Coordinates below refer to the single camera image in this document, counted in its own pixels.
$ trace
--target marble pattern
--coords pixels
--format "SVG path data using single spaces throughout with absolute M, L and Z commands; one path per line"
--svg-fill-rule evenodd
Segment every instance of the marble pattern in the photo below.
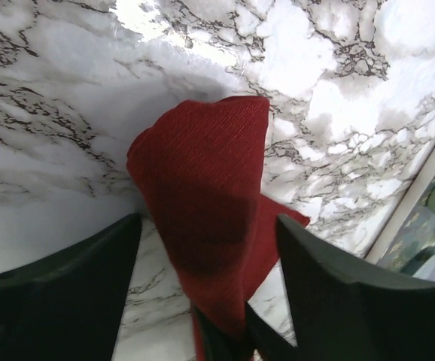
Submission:
M 133 138 L 231 94 L 271 101 L 263 192 L 364 256 L 435 144 L 435 1 L 0 0 L 0 271 L 143 210 Z M 291 335 L 278 265 L 252 302 Z M 120 345 L 188 307 L 146 223 Z

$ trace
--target marble countertop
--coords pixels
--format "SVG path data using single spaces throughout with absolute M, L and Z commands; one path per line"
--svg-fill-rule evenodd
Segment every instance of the marble countertop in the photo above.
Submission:
M 141 209 L 135 136 L 232 94 L 263 192 L 364 256 L 435 145 L 435 0 L 0 0 L 0 272 Z M 291 336 L 278 265 L 252 303 Z M 147 222 L 115 359 L 192 359 L 188 308 Z

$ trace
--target red cloth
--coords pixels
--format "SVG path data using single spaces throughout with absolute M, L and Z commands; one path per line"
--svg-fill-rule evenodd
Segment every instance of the red cloth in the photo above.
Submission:
M 278 261 L 276 216 L 309 222 L 260 194 L 268 112 L 262 97 L 185 101 L 141 133 L 127 155 L 184 292 L 235 339 L 245 334 L 245 301 Z

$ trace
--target cloth fold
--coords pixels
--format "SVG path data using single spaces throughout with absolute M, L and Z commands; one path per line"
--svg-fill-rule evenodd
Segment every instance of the cloth fold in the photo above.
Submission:
M 268 112 L 269 101 L 257 96 L 185 101 L 127 155 L 184 292 L 236 340 L 245 335 L 245 301 L 278 261 L 276 216 L 309 222 L 260 194 Z

